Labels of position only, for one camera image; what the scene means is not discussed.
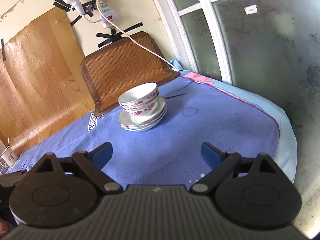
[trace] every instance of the plate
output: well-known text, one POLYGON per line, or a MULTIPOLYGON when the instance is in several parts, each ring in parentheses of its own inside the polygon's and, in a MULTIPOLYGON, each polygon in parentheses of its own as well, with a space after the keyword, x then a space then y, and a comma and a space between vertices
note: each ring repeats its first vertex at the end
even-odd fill
POLYGON ((148 116, 134 116, 129 114, 127 111, 122 110, 119 115, 118 121, 122 126, 136 127, 148 124, 151 119, 159 116, 165 106, 165 101, 163 97, 159 97, 159 103, 154 112, 148 116))
POLYGON ((139 126, 135 126, 135 127, 132 127, 132 126, 125 126, 125 125, 121 125, 122 128, 124 129, 129 129, 129 130, 137 130, 137 129, 142 129, 142 128, 145 128, 149 125, 152 125, 153 123, 155 123, 156 121, 158 121, 160 118, 163 117, 163 115, 165 114, 165 112, 167 111, 167 105, 164 106, 163 110, 161 111, 161 113, 159 114, 158 117, 154 118, 154 119, 151 119, 148 121, 148 123, 146 124, 143 124, 143 125, 139 125, 139 126))
POLYGON ((164 117, 166 112, 167 112, 167 108, 165 108, 163 114, 160 117, 158 117, 157 120, 154 123, 148 125, 147 127, 143 127, 143 128, 140 128, 140 129, 129 129, 129 128, 124 128, 124 127, 122 127, 122 128, 127 130, 127 131, 132 131, 132 132, 143 132, 143 131, 149 130, 149 129, 155 127, 158 123, 160 123, 160 121, 162 120, 162 118, 164 117))

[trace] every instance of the white cable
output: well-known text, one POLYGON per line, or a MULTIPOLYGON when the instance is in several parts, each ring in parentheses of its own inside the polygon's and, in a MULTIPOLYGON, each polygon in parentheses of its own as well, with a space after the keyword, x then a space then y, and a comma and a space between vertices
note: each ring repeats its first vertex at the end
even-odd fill
POLYGON ((82 16, 83 19, 85 19, 85 20, 86 20, 87 22, 89 22, 89 23, 98 23, 98 22, 101 22, 101 19, 96 20, 96 21, 89 20, 89 19, 87 19, 87 18, 85 17, 85 14, 83 14, 83 15, 81 15, 81 16, 82 16))
POLYGON ((153 52, 152 50, 142 46, 141 44, 137 43, 133 38, 130 37, 130 35, 128 35, 127 33, 125 33, 123 30, 121 30, 117 25, 115 25, 113 22, 111 22, 110 20, 108 20, 102 13, 100 6, 99 6, 99 2, 97 0, 96 2, 96 7, 99 11, 99 13, 102 15, 102 17, 111 25, 113 25, 115 28, 117 28, 119 31, 121 31, 123 34, 125 34, 130 40, 132 40, 135 44, 137 44, 139 47, 145 49, 146 51, 150 52, 151 54, 157 56, 159 59, 162 59, 164 62, 166 62, 167 64, 169 64, 172 68, 176 69, 176 67, 174 65, 172 65, 169 61, 167 61, 166 59, 164 59, 163 57, 161 57, 160 55, 156 54, 155 52, 153 52))

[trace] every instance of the white mug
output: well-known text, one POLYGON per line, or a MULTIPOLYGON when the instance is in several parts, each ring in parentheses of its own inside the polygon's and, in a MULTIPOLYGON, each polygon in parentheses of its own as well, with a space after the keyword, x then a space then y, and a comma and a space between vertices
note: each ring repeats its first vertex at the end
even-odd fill
POLYGON ((18 157, 17 155, 14 154, 10 145, 0 155, 0 164, 3 167, 7 167, 7 166, 12 167, 17 160, 18 160, 18 157))

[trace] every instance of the brown woven mat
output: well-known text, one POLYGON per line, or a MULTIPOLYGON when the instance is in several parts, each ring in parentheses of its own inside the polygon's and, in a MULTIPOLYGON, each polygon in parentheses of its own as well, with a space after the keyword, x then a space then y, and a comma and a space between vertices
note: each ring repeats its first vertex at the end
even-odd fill
MULTIPOLYGON (((138 32, 131 37, 163 57, 149 34, 138 32)), ((95 116, 117 107, 118 97, 135 86, 148 82, 156 82, 160 86, 180 75, 129 38, 116 41, 85 57, 81 72, 96 106, 95 116)))

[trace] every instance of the white sticker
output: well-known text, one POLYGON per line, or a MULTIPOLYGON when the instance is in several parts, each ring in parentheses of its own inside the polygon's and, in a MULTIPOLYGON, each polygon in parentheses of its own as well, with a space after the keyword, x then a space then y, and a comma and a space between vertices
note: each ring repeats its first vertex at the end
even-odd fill
POLYGON ((88 124, 88 131, 91 131, 93 128, 97 126, 98 117, 94 116, 94 113, 90 114, 90 120, 88 124))
POLYGON ((244 10, 245 10, 246 14, 253 14, 253 13, 257 13, 258 12, 256 4, 248 6, 248 7, 245 7, 244 10))

